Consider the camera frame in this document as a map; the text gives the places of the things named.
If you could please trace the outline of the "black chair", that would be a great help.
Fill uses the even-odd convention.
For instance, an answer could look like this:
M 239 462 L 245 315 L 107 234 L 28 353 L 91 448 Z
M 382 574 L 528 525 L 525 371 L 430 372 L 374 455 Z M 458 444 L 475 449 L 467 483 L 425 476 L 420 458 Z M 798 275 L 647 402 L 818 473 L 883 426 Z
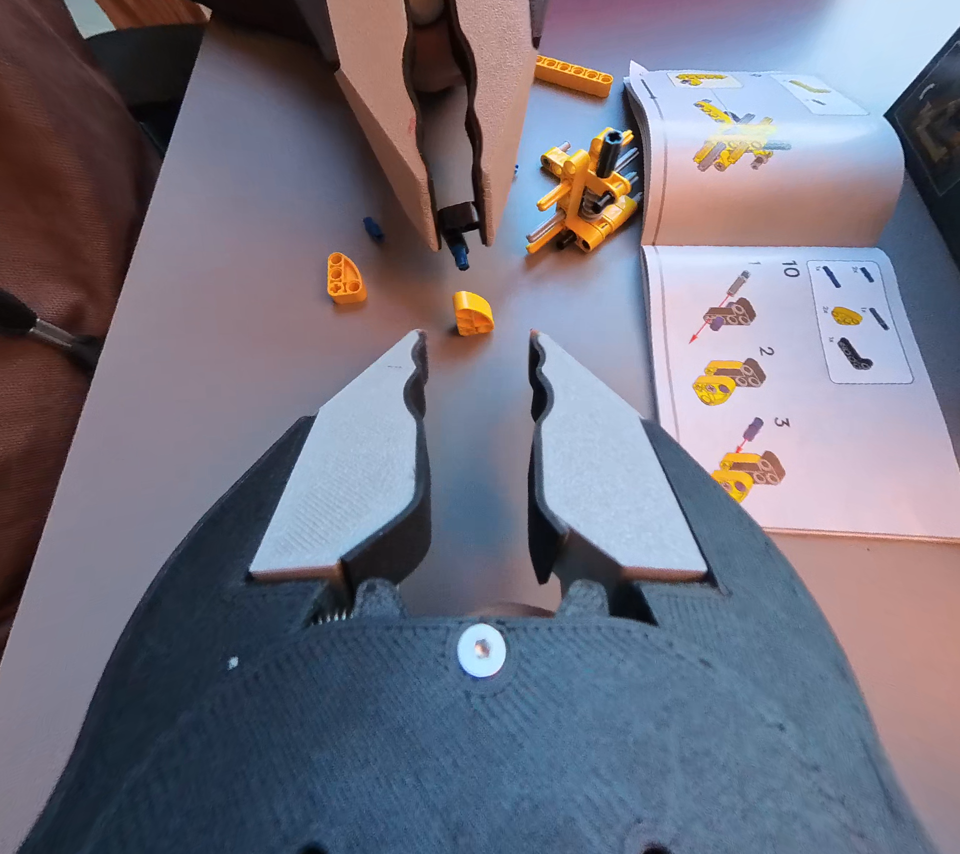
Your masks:
M 150 143 L 165 157 L 200 52 L 203 24 L 114 30 L 85 40 Z

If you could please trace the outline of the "dark toy set box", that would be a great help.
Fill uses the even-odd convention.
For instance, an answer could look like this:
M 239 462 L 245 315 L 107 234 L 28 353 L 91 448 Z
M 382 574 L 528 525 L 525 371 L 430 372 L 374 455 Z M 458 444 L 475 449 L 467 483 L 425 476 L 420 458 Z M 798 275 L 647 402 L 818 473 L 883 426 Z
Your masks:
M 959 263 L 959 31 L 885 114 L 909 176 Z

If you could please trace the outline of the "person's left hand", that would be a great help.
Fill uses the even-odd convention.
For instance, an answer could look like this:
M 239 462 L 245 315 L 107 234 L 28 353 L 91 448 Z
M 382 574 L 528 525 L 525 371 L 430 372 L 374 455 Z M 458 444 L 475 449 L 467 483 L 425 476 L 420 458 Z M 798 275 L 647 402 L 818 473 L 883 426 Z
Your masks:
M 411 86 L 416 94 L 439 93 L 464 87 L 467 80 L 454 56 L 448 20 L 415 25 Z

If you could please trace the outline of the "open instruction booklet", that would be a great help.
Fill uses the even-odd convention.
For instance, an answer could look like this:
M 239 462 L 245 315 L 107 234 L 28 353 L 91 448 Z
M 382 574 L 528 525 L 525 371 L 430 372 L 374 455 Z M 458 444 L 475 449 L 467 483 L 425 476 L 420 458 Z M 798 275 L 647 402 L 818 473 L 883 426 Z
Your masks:
M 647 70 L 657 418 L 776 533 L 958 541 L 954 446 L 891 261 L 886 120 L 795 71 Z

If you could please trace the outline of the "black toy beam with blue pin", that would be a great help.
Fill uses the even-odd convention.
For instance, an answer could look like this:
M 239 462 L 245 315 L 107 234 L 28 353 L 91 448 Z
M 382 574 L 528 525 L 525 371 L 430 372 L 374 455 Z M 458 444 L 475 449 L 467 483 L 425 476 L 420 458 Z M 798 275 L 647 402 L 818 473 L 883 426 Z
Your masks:
M 464 201 L 438 210 L 438 232 L 449 248 L 459 271 L 470 269 L 467 233 L 478 231 L 481 223 L 473 201 Z

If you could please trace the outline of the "yellow curved toy panel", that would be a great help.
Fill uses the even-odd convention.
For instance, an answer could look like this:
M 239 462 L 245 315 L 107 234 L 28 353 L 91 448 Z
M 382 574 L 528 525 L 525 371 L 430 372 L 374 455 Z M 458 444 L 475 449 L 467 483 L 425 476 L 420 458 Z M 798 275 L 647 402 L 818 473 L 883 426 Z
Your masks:
M 349 306 L 364 303 L 368 291 L 355 262 L 341 252 L 333 252 L 326 265 L 327 294 L 334 304 Z
M 455 325 L 460 336 L 487 334 L 495 329 L 489 302 L 478 294 L 460 290 L 452 296 Z

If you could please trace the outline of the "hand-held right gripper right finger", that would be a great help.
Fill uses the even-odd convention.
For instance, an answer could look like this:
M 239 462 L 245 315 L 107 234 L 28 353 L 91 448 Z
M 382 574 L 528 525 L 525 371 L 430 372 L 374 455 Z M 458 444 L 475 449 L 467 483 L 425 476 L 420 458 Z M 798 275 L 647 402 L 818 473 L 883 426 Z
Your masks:
M 697 581 L 709 567 L 642 416 L 549 335 L 530 332 L 534 575 L 568 588 Z

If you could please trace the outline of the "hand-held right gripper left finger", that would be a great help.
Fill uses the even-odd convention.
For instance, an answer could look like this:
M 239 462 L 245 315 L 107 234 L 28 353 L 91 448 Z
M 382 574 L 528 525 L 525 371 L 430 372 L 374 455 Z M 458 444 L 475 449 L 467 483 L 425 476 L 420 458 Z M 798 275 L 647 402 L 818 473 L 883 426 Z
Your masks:
M 431 543 L 427 340 L 412 331 L 319 410 L 248 572 L 354 592 L 401 584 Z

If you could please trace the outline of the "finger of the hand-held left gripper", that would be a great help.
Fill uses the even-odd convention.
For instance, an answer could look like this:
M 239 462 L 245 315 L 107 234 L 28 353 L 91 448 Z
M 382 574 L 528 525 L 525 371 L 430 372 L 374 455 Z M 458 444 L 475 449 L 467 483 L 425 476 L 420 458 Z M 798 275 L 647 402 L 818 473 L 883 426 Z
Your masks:
M 448 0 L 452 47 L 466 80 L 471 183 L 486 247 L 507 205 L 536 55 L 529 0 Z
M 432 251 L 441 248 L 430 177 L 410 92 L 406 0 L 326 0 L 336 80 L 402 211 Z

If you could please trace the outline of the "yellow toy brick assembly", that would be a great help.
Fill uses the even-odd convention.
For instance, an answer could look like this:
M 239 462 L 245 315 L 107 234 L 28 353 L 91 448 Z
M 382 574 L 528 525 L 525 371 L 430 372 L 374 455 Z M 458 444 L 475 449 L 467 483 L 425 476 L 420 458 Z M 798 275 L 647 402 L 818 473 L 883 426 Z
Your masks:
M 542 170 L 557 185 L 536 204 L 551 214 L 526 236 L 529 256 L 552 241 L 559 249 L 592 252 L 634 216 L 642 199 L 640 177 L 622 172 L 639 154 L 633 141 L 631 130 L 606 128 L 588 150 L 573 151 L 566 142 L 541 155 Z

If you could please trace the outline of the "person's brown clothing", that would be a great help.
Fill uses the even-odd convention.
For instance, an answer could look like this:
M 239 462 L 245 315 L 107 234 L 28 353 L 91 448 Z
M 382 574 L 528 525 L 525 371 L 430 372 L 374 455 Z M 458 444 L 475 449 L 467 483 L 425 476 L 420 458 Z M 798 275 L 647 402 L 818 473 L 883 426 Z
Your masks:
M 105 336 L 160 160 L 63 0 L 1 4 L 1 274 L 48 322 Z M 2 336 L 2 644 L 16 616 L 90 378 Z

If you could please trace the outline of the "yellow straight toy beam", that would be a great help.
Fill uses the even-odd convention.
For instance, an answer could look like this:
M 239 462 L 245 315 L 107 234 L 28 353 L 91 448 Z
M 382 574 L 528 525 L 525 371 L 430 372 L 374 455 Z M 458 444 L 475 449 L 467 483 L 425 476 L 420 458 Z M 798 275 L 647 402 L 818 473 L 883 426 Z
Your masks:
M 551 87 L 598 99 L 609 97 L 614 84 L 613 76 L 606 72 L 544 55 L 537 55 L 535 58 L 534 79 Z

